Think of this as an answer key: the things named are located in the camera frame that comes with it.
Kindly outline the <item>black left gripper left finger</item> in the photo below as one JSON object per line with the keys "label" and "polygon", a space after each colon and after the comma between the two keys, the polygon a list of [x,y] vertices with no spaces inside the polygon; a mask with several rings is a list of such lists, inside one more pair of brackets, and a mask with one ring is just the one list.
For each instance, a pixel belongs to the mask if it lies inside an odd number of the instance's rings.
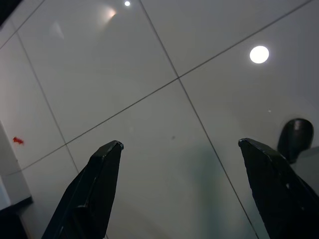
{"label": "black left gripper left finger", "polygon": [[121,152],[113,140],[101,146],[65,190],[44,239],[103,239],[115,198]]}

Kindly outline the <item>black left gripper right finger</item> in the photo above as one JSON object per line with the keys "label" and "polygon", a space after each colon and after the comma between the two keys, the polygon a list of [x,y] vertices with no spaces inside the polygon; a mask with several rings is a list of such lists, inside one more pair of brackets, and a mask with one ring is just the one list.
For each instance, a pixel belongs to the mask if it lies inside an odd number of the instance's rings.
{"label": "black left gripper right finger", "polygon": [[271,147],[239,140],[252,196],[271,239],[317,239],[319,197]]}

